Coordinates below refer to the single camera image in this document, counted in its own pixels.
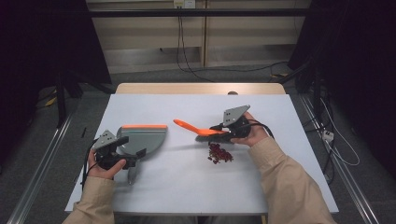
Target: gray dustpan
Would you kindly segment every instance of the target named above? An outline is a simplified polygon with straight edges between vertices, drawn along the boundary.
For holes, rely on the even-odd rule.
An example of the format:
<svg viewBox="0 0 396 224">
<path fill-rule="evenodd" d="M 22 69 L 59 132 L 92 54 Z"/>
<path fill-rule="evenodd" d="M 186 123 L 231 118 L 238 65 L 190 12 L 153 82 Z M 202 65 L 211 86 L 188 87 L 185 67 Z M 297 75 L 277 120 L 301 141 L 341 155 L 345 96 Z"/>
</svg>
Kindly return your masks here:
<svg viewBox="0 0 396 224">
<path fill-rule="evenodd" d="M 122 125 L 117 137 L 129 137 L 129 142 L 119 147 L 119 149 L 129 155 L 136 155 L 142 149 L 146 149 L 146 156 L 155 152 L 165 140 L 167 126 L 163 124 L 154 125 Z M 136 167 L 129 168 L 128 182 L 133 184 L 137 176 L 140 160 L 136 161 Z"/>
</svg>

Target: black wire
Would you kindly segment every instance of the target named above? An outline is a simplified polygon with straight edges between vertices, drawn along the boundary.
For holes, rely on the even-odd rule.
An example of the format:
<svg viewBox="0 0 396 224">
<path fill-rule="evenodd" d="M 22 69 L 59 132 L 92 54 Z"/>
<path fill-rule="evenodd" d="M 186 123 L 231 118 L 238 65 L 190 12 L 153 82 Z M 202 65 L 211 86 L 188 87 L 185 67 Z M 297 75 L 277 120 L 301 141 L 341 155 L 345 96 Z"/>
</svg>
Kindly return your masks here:
<svg viewBox="0 0 396 224">
<path fill-rule="evenodd" d="M 199 76 L 196 75 L 195 73 L 196 73 L 196 72 L 204 72 L 204 71 L 254 72 L 254 71 L 260 71 L 260 70 L 263 70 L 263 69 L 266 69 L 266 68 L 270 68 L 271 71 L 272 71 L 272 67 L 273 67 L 274 65 L 281 64 L 281 63 L 288 63 L 288 62 L 278 62 L 278 63 L 273 63 L 273 64 L 271 64 L 271 65 L 266 65 L 266 66 L 264 66 L 264 67 L 252 68 L 252 69 L 246 69 L 246 70 L 226 69 L 226 68 L 205 68 L 205 69 L 195 69 L 195 70 L 192 70 L 191 67 L 190 67 L 190 65 L 189 65 L 189 62 L 188 62 L 188 60 L 187 60 L 187 55 L 186 55 L 186 50 L 185 50 L 185 44 L 184 44 L 184 32 L 183 32 L 183 30 L 184 30 L 184 29 L 183 29 L 183 20 L 182 20 L 181 17 L 178 17 L 177 66 L 178 66 L 178 68 L 179 68 L 181 71 L 183 71 L 183 72 L 188 72 L 188 73 L 193 73 L 196 77 L 198 77 L 198 78 L 200 78 L 200 79 L 203 79 L 203 80 L 206 80 L 206 81 L 209 81 L 209 82 L 214 82 L 214 81 L 213 81 L 213 80 L 210 80 L 210 79 L 207 79 L 207 78 L 204 78 L 204 77 L 199 77 Z M 189 70 L 183 69 L 183 68 L 180 66 L 180 62 L 179 62 L 179 60 L 178 60 L 178 52 L 179 52 L 179 49 L 180 49 L 180 38 L 181 38 L 182 47 L 183 47 L 184 59 L 185 59 L 185 61 L 186 61 L 186 64 L 187 64 Z"/>
<path fill-rule="evenodd" d="M 320 97 L 320 98 L 321 98 L 322 103 L 325 104 L 326 107 L 329 110 L 329 121 L 333 120 L 332 105 L 330 104 L 331 97 L 330 97 L 329 92 L 327 90 L 325 90 L 325 96 L 324 97 Z M 332 133 L 334 133 L 334 127 L 333 127 L 332 122 L 331 122 L 330 130 L 331 130 Z M 333 139 L 331 141 L 331 143 L 330 143 L 330 147 L 331 148 L 334 148 L 334 142 L 335 142 L 335 139 Z M 330 180 L 328 181 L 328 185 L 330 185 L 334 181 L 334 178 L 335 178 L 334 163 L 333 163 L 332 158 L 331 158 L 332 150 L 327 151 L 327 148 L 326 148 L 324 142 L 321 141 L 321 143 L 322 143 L 323 147 L 325 148 L 325 150 L 327 152 L 327 160 L 326 160 L 325 165 L 324 165 L 324 167 L 322 169 L 322 173 L 326 174 L 329 164 L 332 166 L 332 177 L 329 177 Z"/>
<path fill-rule="evenodd" d="M 307 120 L 306 122 L 302 123 L 301 125 L 303 125 L 303 127 L 305 127 L 306 125 L 308 125 L 310 122 L 314 121 L 317 118 L 312 118 L 310 120 Z"/>
<path fill-rule="evenodd" d="M 85 185 L 85 181 L 87 180 L 88 172 L 89 172 L 89 171 L 91 170 L 91 168 L 92 168 L 92 167 L 91 167 L 90 170 L 87 171 L 88 157 L 90 156 L 90 152 L 91 152 L 91 148 L 93 147 L 93 144 L 95 144 L 97 140 L 98 140 L 98 138 L 94 139 L 94 140 L 91 142 L 90 146 L 87 148 L 87 151 L 86 151 L 86 153 L 85 153 L 85 158 L 84 158 L 84 170 L 83 170 L 83 172 L 82 172 L 82 182 L 81 182 L 82 189 L 84 189 L 84 185 Z"/>
<path fill-rule="evenodd" d="M 90 170 L 91 170 L 93 167 L 95 167 L 97 164 L 98 164 L 98 162 L 96 162 L 93 166 L 90 167 L 90 169 L 88 169 L 88 171 L 87 171 L 87 176 L 88 176 L 88 174 L 90 173 Z"/>
<path fill-rule="evenodd" d="M 330 96 L 328 96 L 327 93 L 326 93 L 326 98 L 323 99 L 323 97 L 320 97 L 320 98 L 323 100 L 323 102 L 325 103 L 325 105 L 327 106 L 328 109 L 331 108 L 331 107 L 330 107 L 330 103 L 328 103 L 328 102 L 329 102 L 329 97 L 330 97 Z M 324 112 L 324 109 L 321 110 L 320 117 L 322 117 L 323 112 Z M 316 129 L 304 130 L 304 131 L 305 131 L 306 133 L 311 133 L 311 132 L 316 132 L 316 131 L 322 131 L 323 129 L 327 128 L 329 125 L 331 125 L 331 127 L 332 127 L 332 121 L 331 121 L 331 119 L 327 119 L 326 124 L 323 124 L 323 125 L 322 125 L 322 124 L 319 123 L 319 127 L 316 128 Z"/>
<path fill-rule="evenodd" d="M 189 68 L 189 71 L 185 71 L 184 69 L 182 69 L 181 66 L 180 66 L 180 63 L 178 61 L 178 49 L 180 48 L 180 36 L 181 36 L 181 42 L 183 44 L 184 59 L 186 60 L 186 64 L 187 64 L 187 67 Z M 181 17 L 178 17 L 177 66 L 178 66 L 178 68 L 180 68 L 181 71 L 183 71 L 183 72 L 191 72 L 195 77 L 198 77 L 201 80 L 205 80 L 205 81 L 208 81 L 208 82 L 215 82 L 215 81 L 210 80 L 210 79 L 205 78 L 205 77 L 199 77 L 190 68 L 189 61 L 187 60 L 186 48 L 184 47 L 183 20 L 181 19 Z"/>
<path fill-rule="evenodd" d="M 263 124 L 263 123 L 261 123 L 261 122 L 259 122 L 258 120 L 256 120 L 256 119 L 248 119 L 248 121 L 254 121 L 254 122 L 256 122 L 256 123 L 249 123 L 248 125 L 243 125 L 243 126 L 241 126 L 241 127 L 244 127 L 244 126 L 262 126 L 264 129 L 265 129 L 265 131 L 267 131 L 268 132 L 268 134 L 272 137 L 272 138 L 274 138 L 274 135 L 273 135 L 273 133 L 271 132 L 271 129 L 267 126 L 267 125 L 265 125 L 265 124 Z"/>
</svg>

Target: hand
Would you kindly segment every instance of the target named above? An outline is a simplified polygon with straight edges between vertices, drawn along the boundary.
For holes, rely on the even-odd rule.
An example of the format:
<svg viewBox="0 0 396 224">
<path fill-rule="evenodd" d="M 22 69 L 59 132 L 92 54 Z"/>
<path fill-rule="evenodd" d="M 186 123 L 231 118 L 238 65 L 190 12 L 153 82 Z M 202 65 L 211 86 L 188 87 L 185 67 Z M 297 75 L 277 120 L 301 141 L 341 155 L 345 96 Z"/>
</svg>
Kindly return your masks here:
<svg viewBox="0 0 396 224">
<path fill-rule="evenodd" d="M 249 120 L 249 123 L 257 123 L 256 121 L 253 121 L 253 116 L 251 116 L 248 112 L 245 112 L 244 115 Z M 253 147 L 256 143 L 267 137 L 268 133 L 264 130 L 264 128 L 262 126 L 255 125 L 251 126 L 250 133 L 246 138 L 232 138 L 231 142 Z"/>
<path fill-rule="evenodd" d="M 95 150 L 91 150 L 90 155 L 88 157 L 88 164 L 89 167 L 92 168 L 88 173 L 88 176 L 100 177 L 104 179 L 113 179 L 114 175 L 118 173 L 126 163 L 126 160 L 120 160 L 109 170 L 105 170 L 101 168 L 98 164 L 96 164 L 94 154 L 95 154 Z"/>
</svg>

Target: metal rail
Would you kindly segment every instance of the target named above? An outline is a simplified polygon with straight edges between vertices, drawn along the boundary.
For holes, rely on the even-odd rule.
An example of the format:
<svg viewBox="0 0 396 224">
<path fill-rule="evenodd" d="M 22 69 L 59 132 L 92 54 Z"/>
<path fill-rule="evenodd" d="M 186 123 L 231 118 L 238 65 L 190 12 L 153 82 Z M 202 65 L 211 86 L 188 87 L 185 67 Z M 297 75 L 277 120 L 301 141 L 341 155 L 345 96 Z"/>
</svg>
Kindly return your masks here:
<svg viewBox="0 0 396 224">
<path fill-rule="evenodd" d="M 309 118 L 312 119 L 312 122 L 315 126 L 315 128 L 319 128 L 318 122 L 314 119 L 315 114 L 312 111 L 312 103 L 309 101 L 309 99 L 305 99 L 302 95 L 300 95 L 300 99 L 304 105 L 304 108 L 306 110 L 306 113 L 308 114 Z M 318 132 L 318 136 L 321 140 L 321 135 L 320 132 Z M 328 153 L 330 153 L 331 146 L 326 142 L 323 141 L 325 144 L 326 150 Z M 333 148 L 335 152 L 338 153 L 338 150 L 336 147 Z M 375 216 L 375 212 L 370 205 L 369 201 L 367 200 L 366 196 L 364 195 L 363 191 L 359 187 L 359 184 L 356 182 L 355 178 L 353 177 L 352 173 L 350 173 L 349 169 L 347 166 L 338 160 L 338 158 L 332 153 L 331 155 L 333 164 L 335 168 L 337 169 L 338 174 L 341 176 L 341 179 L 343 180 L 347 191 L 349 192 L 354 204 L 358 208 L 359 212 L 361 213 L 361 217 L 364 220 L 364 223 L 366 224 L 379 224 L 379 220 Z"/>
<path fill-rule="evenodd" d="M 50 10 L 39 9 L 39 15 L 62 17 L 305 17 L 309 15 L 326 15 L 329 9 L 310 8 L 169 8 L 169 9 L 95 9 L 83 10 Z"/>
<path fill-rule="evenodd" d="M 47 147 L 47 151 L 35 170 L 35 174 L 32 176 L 27 188 L 15 206 L 7 224 L 21 224 L 27 218 L 27 215 L 35 201 L 35 197 L 37 196 L 37 193 L 41 188 L 50 165 L 56 156 L 56 152 L 58 151 L 58 148 L 64 139 L 64 135 L 66 134 L 66 131 L 70 125 L 70 121 L 73 117 L 73 114 L 76 112 L 77 107 L 78 104 L 75 104 L 72 107 L 69 115 L 66 117 L 64 124 L 60 128 L 56 129 L 55 134 L 53 135 L 52 140 Z"/>
</svg>

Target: sleeve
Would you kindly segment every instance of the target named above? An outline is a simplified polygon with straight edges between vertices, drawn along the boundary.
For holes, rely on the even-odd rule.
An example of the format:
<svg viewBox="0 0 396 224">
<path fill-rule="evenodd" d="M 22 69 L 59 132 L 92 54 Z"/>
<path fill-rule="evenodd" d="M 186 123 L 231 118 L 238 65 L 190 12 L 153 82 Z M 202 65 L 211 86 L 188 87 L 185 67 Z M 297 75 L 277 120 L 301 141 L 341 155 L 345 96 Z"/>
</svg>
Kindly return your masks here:
<svg viewBox="0 0 396 224">
<path fill-rule="evenodd" d="M 249 150 L 262 175 L 269 223 L 335 223 L 318 184 L 267 137 Z"/>
<path fill-rule="evenodd" d="M 113 180 L 88 176 L 81 200 L 74 204 L 73 212 L 64 221 L 68 223 L 114 223 L 112 209 Z"/>
</svg>

